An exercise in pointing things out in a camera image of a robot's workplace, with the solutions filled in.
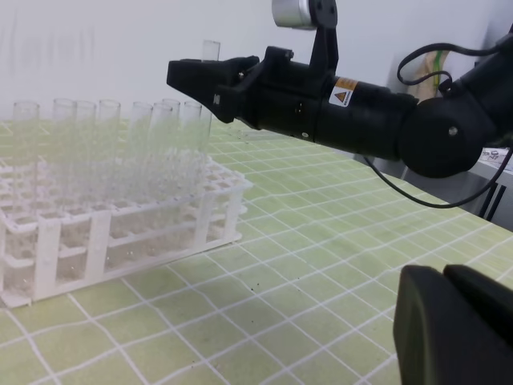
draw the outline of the glass test tube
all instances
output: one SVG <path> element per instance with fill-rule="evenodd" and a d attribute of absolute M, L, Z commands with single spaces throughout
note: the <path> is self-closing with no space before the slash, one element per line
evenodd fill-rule
<path fill-rule="evenodd" d="M 204 40 L 203 41 L 203 54 L 201 56 L 201 59 L 203 61 L 212 60 L 212 61 L 218 61 L 219 60 L 219 53 L 221 49 L 221 43 L 214 42 L 212 40 Z M 205 166 L 207 164 L 207 150 L 208 150 L 208 139 L 210 138 L 210 130 L 212 128 L 212 113 L 208 110 L 208 108 L 203 107 L 201 111 L 201 124 L 202 124 L 202 131 L 201 131 L 201 137 L 200 137 L 200 155 L 201 158 L 199 158 L 200 162 L 200 170 L 202 171 L 201 174 L 198 175 L 198 180 L 194 182 L 196 187 L 200 187 L 201 182 L 204 179 L 204 170 Z"/>
<path fill-rule="evenodd" d="M 127 147 L 123 155 L 121 176 L 126 189 L 124 197 L 130 201 L 142 203 L 147 195 L 147 174 L 145 165 L 148 155 L 148 129 L 153 106 L 135 102 L 132 105 L 130 125 L 128 126 Z"/>
<path fill-rule="evenodd" d="M 39 105 L 14 104 L 13 114 L 13 214 L 33 216 L 37 204 Z"/>
<path fill-rule="evenodd" d="M 179 186 L 184 195 L 196 192 L 197 182 L 203 175 L 201 142 L 205 126 L 201 121 L 201 104 L 194 101 L 184 103 L 180 127 L 183 149 L 180 152 Z"/>
<path fill-rule="evenodd" d="M 219 60 L 219 52 L 221 49 L 221 43 L 214 42 L 212 40 L 204 40 L 203 41 L 203 54 L 201 55 L 201 60 L 208 61 L 218 61 Z"/>
<path fill-rule="evenodd" d="M 115 100 L 100 100 L 93 151 L 94 178 L 99 205 L 111 203 L 115 197 L 115 158 L 118 147 L 119 113 L 121 104 Z"/>
<path fill-rule="evenodd" d="M 69 99 L 55 99 L 50 144 L 46 159 L 45 203 L 50 215 L 60 215 L 71 203 L 70 179 L 75 157 L 75 121 L 77 103 Z"/>
<path fill-rule="evenodd" d="M 219 53 L 221 50 L 221 43 L 213 42 L 212 40 L 203 41 L 203 54 L 201 55 L 202 61 L 218 61 Z M 208 146 L 208 137 L 210 136 L 210 128 L 212 126 L 212 113 L 207 109 L 203 108 L 201 111 L 201 121 L 205 124 L 204 138 L 202 138 L 202 150 L 206 153 Z"/>
<path fill-rule="evenodd" d="M 153 105 L 150 129 L 148 133 L 148 162 L 147 175 L 150 180 L 148 195 L 152 200 L 163 201 L 168 199 L 163 194 L 166 175 L 166 152 L 172 143 L 172 107 L 158 102 Z"/>
<path fill-rule="evenodd" d="M 174 99 L 162 99 L 162 103 L 172 108 L 170 142 L 165 157 L 167 175 L 164 182 L 164 193 L 170 197 L 176 197 L 180 194 L 178 190 L 178 175 L 180 170 L 177 164 L 180 150 L 180 102 Z"/>
<path fill-rule="evenodd" d="M 77 101 L 77 120 L 75 124 L 75 165 L 73 175 L 73 195 L 81 203 L 81 209 L 91 208 L 95 198 L 95 184 L 91 171 L 91 159 L 94 152 L 96 124 L 96 104 L 86 100 Z"/>

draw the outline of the table surface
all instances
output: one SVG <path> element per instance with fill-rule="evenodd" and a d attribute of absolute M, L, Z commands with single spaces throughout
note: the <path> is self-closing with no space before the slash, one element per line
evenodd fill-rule
<path fill-rule="evenodd" d="M 0 383 L 395 384 L 402 266 L 465 263 L 513 287 L 508 231 L 411 203 L 328 148 L 244 136 L 216 123 L 211 140 L 255 184 L 243 239 L 0 310 Z"/>

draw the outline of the robotic arm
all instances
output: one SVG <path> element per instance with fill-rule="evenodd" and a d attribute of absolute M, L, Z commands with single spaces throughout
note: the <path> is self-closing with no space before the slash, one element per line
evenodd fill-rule
<path fill-rule="evenodd" d="M 422 103 L 385 87 L 339 78 L 335 0 L 273 0 L 278 26 L 317 29 L 308 65 L 293 52 L 268 47 L 265 57 L 169 63 L 168 85 L 196 99 L 225 123 L 239 119 L 332 148 L 403 160 L 416 173 L 447 177 L 470 169 L 482 148 L 513 128 L 513 35 L 486 51 L 433 44 L 409 55 L 398 78 L 413 85 L 448 75 L 442 98 Z M 489 56 L 461 79 L 445 71 L 407 82 L 400 70 L 429 51 Z M 508 157 L 485 192 L 500 176 Z M 374 171 L 391 187 L 408 196 Z M 450 208 L 462 204 L 432 205 Z M 513 383 L 513 292 L 466 266 L 443 274 L 402 270 L 394 341 L 404 385 Z"/>
<path fill-rule="evenodd" d="M 335 0 L 273 0 L 273 16 L 278 26 L 317 29 L 308 65 L 292 61 L 291 50 L 268 47 L 262 61 L 170 62 L 168 85 L 225 123 L 239 119 L 257 130 L 403 160 L 431 178 L 469 170 L 483 147 L 513 127 L 513 35 L 493 50 L 471 51 L 494 54 L 458 81 L 443 83 L 442 98 L 418 104 L 411 95 L 335 75 Z M 441 44 L 431 51 L 446 46 L 457 48 Z"/>

